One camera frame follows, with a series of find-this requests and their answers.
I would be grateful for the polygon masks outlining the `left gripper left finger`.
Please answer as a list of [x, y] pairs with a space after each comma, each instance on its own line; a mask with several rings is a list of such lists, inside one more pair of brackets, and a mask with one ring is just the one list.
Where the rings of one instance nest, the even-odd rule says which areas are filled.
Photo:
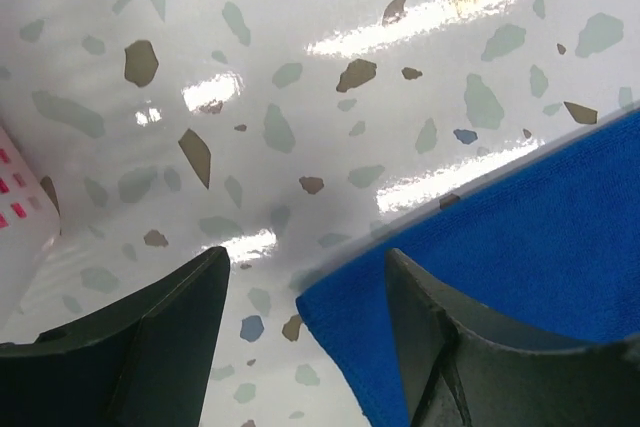
[[229, 275], [213, 247], [32, 344], [3, 344], [2, 425], [199, 425]]

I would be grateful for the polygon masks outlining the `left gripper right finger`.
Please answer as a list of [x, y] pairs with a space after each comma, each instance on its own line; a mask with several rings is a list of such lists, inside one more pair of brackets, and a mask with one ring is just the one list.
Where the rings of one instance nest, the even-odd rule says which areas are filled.
[[398, 249], [385, 282], [411, 425], [638, 425], [637, 336], [595, 344], [519, 322]]

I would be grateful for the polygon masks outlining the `blue towel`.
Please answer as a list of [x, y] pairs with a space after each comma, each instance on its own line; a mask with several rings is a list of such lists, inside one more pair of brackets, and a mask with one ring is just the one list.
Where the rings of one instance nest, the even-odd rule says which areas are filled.
[[519, 322], [595, 344], [639, 338], [639, 116], [556, 147], [354, 258], [296, 301], [374, 426], [409, 421], [386, 295], [398, 249]]

